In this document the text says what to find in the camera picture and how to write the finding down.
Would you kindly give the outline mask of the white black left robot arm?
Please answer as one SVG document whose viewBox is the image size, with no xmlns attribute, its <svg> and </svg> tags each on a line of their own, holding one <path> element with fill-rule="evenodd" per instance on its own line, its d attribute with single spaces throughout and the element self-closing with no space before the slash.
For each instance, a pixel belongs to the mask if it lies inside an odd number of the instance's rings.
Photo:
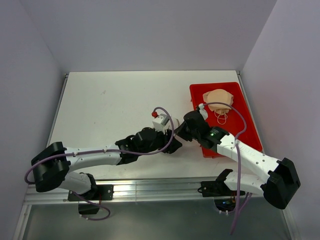
<svg viewBox="0 0 320 240">
<path fill-rule="evenodd" d="M 39 193 L 62 188 L 91 200 L 98 193 L 96 181 L 92 174 L 78 170 L 126 165 L 140 156 L 173 154 L 182 146 L 172 130 L 158 131 L 151 127 L 100 149 L 70 148 L 61 141 L 54 142 L 31 160 L 32 184 Z"/>
</svg>

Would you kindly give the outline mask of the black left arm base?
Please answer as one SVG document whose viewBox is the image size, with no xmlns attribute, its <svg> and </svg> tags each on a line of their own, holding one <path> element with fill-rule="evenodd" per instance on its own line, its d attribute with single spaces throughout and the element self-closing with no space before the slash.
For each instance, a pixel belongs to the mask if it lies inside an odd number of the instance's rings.
<svg viewBox="0 0 320 240">
<path fill-rule="evenodd" d="M 114 186 L 112 184 L 98 184 L 96 190 L 80 194 L 78 197 L 72 191 L 69 191 L 67 201 L 78 202 L 78 213 L 80 215 L 90 216 L 96 215 L 105 201 L 111 201 L 113 199 Z"/>
</svg>

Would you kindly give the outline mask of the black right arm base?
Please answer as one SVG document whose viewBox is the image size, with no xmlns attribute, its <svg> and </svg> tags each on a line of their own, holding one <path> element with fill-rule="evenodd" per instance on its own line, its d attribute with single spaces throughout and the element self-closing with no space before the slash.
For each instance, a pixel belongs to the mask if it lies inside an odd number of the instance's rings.
<svg viewBox="0 0 320 240">
<path fill-rule="evenodd" d="M 218 200 L 214 200 L 218 211 L 227 213 L 233 211 L 236 207 L 237 191 L 231 190 L 225 184 L 225 179 L 223 178 L 217 178 L 213 181 L 202 181 L 197 191 L 202 194 L 204 198 L 219 198 Z"/>
</svg>

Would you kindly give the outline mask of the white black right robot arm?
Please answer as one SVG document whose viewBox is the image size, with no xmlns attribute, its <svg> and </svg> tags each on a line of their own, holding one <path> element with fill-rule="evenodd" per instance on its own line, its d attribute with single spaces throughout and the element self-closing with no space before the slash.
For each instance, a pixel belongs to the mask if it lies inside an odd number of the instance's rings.
<svg viewBox="0 0 320 240">
<path fill-rule="evenodd" d="M 184 116 L 183 123 L 175 133 L 185 141 L 197 141 L 201 147 L 227 157 L 253 174 L 225 169 L 214 181 L 203 181 L 199 192 L 203 197 L 226 197 L 240 191 L 243 196 L 252 193 L 263 196 L 277 209 L 284 210 L 301 182 L 294 163 L 284 158 L 268 156 L 237 140 L 234 135 L 220 127 L 211 127 L 198 111 Z"/>
</svg>

